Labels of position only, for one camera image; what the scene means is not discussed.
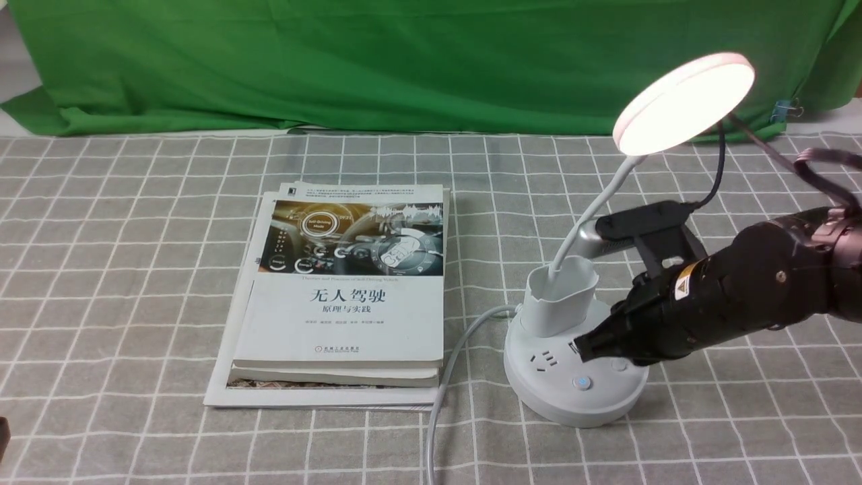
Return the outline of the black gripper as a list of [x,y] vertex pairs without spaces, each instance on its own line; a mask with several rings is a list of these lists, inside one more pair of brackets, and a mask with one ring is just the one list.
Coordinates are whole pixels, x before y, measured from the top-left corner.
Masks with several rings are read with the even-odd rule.
[[656,300],[630,296],[614,304],[609,323],[578,337],[580,359],[673,361],[825,313],[833,249],[801,219],[752,225],[727,248],[665,278]]

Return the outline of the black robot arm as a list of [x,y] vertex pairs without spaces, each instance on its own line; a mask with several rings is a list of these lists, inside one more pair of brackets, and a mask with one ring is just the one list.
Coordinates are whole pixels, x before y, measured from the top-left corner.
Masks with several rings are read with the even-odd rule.
[[859,323],[860,294],[860,217],[817,207],[751,225],[708,257],[640,274],[572,347],[583,362],[650,366],[813,315]]

